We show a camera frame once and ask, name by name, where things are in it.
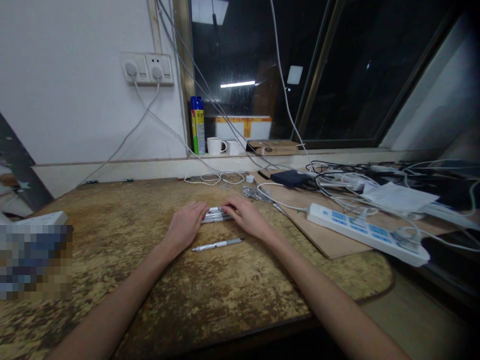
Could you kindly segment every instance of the window frame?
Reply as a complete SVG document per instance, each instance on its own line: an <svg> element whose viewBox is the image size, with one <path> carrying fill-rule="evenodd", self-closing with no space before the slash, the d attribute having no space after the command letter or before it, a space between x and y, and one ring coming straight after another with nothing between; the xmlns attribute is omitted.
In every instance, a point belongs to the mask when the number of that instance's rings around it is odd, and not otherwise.
<svg viewBox="0 0 480 360"><path fill-rule="evenodd" d="M191 4L190 0L172 0L173 2L173 17L178 33L182 37L185 44L188 46L190 53L194 54L192 45L192 27L191 27ZM303 137L306 131L307 123L312 112L313 103L317 94L322 74L328 62L329 53L332 47L333 40L337 31L337 26L340 22L342 11L345 5L345 0L329 0L326 5L326 18L320 27L318 35L319 43L316 45L316 51L312 56L312 62L308 71L309 79L303 90L300 100L298 112L294 119L298 132ZM458 20L464 7L458 2L454 2L442 22L436 29L415 68L406 80L402 89L398 93L387 115L378 127L375 136L372 138L362 139L332 139L332 140L307 140L304 141L307 149L342 149L342 148L377 148L387 134L388 130L395 121L400 110L408 100L412 91L415 89L418 81L424 74L427 66L434 58L440 46L443 44L445 38L450 33L455 22ZM176 43L181 44L178 36ZM188 67L188 70L195 76L195 69L192 60L188 56L187 51L183 46L178 47L178 52ZM183 66L180 67L180 85L183 93L183 103L185 111L185 126L188 131L188 143L192 145L192 126L190 120L190 97L195 96L195 82L190 78ZM300 142L300 139L292 131L290 140Z"/></svg>

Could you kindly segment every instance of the wooden desk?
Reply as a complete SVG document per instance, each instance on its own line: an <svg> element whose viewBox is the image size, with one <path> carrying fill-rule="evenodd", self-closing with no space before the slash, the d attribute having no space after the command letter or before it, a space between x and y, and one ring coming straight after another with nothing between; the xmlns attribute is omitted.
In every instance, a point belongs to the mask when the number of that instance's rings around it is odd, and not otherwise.
<svg viewBox="0 0 480 360"><path fill-rule="evenodd" d="M190 201L219 206L242 185L145 180L83 185L35 215L65 211L73 225L73 300L2 301L0 358L41 358L114 290L162 240ZM387 291L390 265L376 251L328 260L271 204L260 213L354 300ZM202 253L185 251L159 279L115 357L174 355L312 316L282 265L233 221L204 224L193 245L242 237Z"/></svg>

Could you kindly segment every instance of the spray can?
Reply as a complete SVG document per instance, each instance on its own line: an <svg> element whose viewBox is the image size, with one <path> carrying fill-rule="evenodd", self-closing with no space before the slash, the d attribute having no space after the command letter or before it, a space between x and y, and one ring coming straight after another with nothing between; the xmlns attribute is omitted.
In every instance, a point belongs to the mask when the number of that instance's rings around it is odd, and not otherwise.
<svg viewBox="0 0 480 360"><path fill-rule="evenodd" d="M191 129L193 133L193 152L205 154L204 102L201 96L190 98Z"/></svg>

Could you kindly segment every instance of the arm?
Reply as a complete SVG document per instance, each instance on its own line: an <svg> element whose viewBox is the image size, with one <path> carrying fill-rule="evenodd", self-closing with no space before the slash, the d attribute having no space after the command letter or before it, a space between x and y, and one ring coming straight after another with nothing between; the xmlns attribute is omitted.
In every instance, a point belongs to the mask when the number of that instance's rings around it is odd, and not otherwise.
<svg viewBox="0 0 480 360"><path fill-rule="evenodd" d="M222 209L247 233L262 240L281 261L305 296L311 310L350 359L409 359L408 355L333 281L321 273L288 240L239 197Z"/></svg>
<svg viewBox="0 0 480 360"><path fill-rule="evenodd" d="M73 329L48 359L108 359L159 276L192 244L208 209L205 202L192 202L177 211L163 241Z"/></svg>

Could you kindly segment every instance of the forearm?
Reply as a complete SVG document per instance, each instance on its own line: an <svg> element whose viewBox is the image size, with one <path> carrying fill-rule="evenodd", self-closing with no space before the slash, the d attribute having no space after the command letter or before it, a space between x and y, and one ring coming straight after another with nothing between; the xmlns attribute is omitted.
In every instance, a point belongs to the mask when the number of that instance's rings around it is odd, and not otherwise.
<svg viewBox="0 0 480 360"><path fill-rule="evenodd" d="M333 281L279 232L264 240L293 277L310 308L350 359L409 359L405 352Z"/></svg>
<svg viewBox="0 0 480 360"><path fill-rule="evenodd" d="M49 359L108 359L157 279L176 254L157 245L126 280L92 310Z"/></svg>

